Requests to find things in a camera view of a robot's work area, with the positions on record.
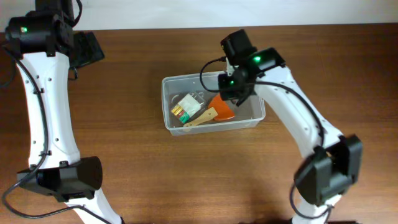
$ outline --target green led light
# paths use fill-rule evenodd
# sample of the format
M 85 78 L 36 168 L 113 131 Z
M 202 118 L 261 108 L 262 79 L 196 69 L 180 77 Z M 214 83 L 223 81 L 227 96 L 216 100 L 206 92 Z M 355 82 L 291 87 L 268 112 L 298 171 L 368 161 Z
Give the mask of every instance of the green led light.
M 261 57 L 260 56 L 254 57 L 253 60 L 255 62 L 260 62 L 261 61 Z

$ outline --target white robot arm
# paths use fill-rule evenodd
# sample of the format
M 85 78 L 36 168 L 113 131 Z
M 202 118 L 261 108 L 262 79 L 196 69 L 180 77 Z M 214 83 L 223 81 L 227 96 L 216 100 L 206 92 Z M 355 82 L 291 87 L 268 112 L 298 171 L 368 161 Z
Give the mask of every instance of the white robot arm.
M 72 32 L 82 10 L 77 1 L 80 13 L 74 20 L 71 0 L 36 1 L 35 11 L 13 17 L 6 29 L 10 48 L 3 48 L 17 62 L 24 81 L 31 141 L 30 168 L 18 173 L 19 181 L 3 193 L 2 202 L 24 218 L 44 218 L 73 209 L 84 223 L 121 224 L 123 219 L 112 210 L 101 189 L 100 159 L 80 158 L 73 137 L 67 83 L 69 55 L 72 51 L 79 53 L 76 45 L 73 48 Z M 80 50 L 92 47 L 90 41 L 83 44 Z M 16 187 L 54 196 L 68 207 L 43 215 L 19 212 L 7 201 L 7 195 Z
M 258 52 L 244 30 L 221 41 L 227 61 L 226 74 L 218 76 L 223 100 L 238 99 L 238 106 L 256 94 L 275 111 L 295 139 L 305 162 L 294 176 L 290 204 L 296 215 L 293 224 L 324 224 L 342 194 L 358 181 L 362 144 L 356 136 L 345 138 L 311 104 L 297 85 L 283 58 L 275 49 Z M 297 208 L 294 189 L 302 195 Z

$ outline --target wooden surface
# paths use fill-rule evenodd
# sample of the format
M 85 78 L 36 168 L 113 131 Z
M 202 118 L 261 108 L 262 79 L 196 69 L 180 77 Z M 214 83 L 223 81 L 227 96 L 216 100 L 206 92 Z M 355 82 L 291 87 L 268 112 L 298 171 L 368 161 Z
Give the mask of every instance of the wooden surface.
M 106 59 L 68 84 L 82 157 L 103 163 L 103 190 L 126 223 L 228 223 L 289 219 L 292 177 L 302 161 L 275 113 L 252 129 L 173 137 L 161 107 L 165 77 L 198 73 L 220 57 L 235 28 L 95 32 Z M 396 223 L 398 218 L 398 24 L 255 27 L 259 49 L 275 47 L 324 117 L 364 144 L 359 183 L 331 220 Z M 1 55 L 3 81 L 9 59 Z M 222 64 L 212 65 L 220 70 Z M 29 122 L 20 77 L 0 90 L 0 191 L 27 167 Z M 64 207 L 18 189 L 27 213 Z M 80 223 L 74 212 L 18 218 L 1 205 L 0 223 Z

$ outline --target plastic bin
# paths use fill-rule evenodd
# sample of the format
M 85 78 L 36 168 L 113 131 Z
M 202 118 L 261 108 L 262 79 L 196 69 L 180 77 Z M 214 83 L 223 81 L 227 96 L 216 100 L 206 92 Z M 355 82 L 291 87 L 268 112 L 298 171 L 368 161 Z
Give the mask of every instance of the plastic bin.
M 218 89 L 217 76 L 221 72 L 203 74 L 203 82 L 209 89 Z M 239 128 L 252 128 L 266 117 L 264 101 L 258 96 L 250 96 L 239 108 L 234 110 L 235 117 L 226 121 L 209 121 L 207 123 L 183 127 L 183 124 L 170 112 L 171 108 L 190 91 L 196 91 L 207 102 L 216 95 L 206 91 L 199 81 L 199 74 L 167 77 L 162 81 L 162 107 L 166 128 L 174 136 L 184 134 L 199 134 L 213 131 L 226 131 Z

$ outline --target white wall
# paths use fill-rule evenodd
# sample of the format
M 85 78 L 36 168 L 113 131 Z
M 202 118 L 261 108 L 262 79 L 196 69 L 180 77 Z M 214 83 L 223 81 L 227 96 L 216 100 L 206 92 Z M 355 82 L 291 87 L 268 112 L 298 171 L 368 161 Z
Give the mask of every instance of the white wall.
M 398 22 L 398 0 L 82 0 L 77 30 Z M 1 0 L 0 30 L 34 0 Z

